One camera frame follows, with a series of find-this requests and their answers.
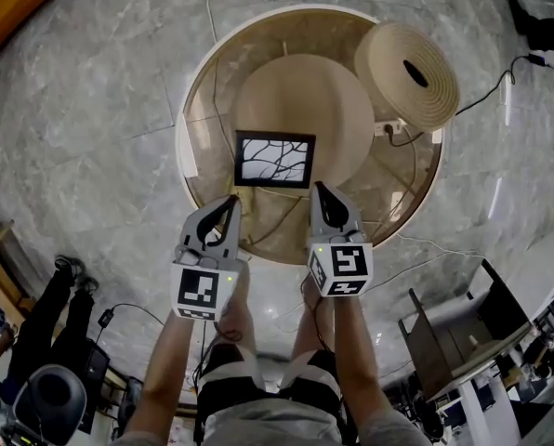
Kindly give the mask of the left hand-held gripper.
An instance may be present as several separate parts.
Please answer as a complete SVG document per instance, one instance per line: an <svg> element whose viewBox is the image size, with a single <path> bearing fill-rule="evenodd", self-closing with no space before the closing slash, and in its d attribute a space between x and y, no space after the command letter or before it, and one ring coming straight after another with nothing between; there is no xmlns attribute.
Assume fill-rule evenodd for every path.
<svg viewBox="0 0 554 446"><path fill-rule="evenodd" d="M242 204L228 195L190 214L180 234L171 265L170 300L180 318L219 321L230 302L248 289L248 267L239 254ZM220 236L207 235L223 222Z"/></svg>

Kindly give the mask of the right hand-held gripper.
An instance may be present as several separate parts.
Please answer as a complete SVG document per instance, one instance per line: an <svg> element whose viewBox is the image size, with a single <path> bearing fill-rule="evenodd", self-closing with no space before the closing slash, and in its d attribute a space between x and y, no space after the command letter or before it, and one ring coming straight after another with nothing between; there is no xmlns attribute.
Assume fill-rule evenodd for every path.
<svg viewBox="0 0 554 446"><path fill-rule="evenodd" d="M317 181L310 191L307 266L321 297L358 296L373 280L372 244L361 214L339 189Z"/></svg>

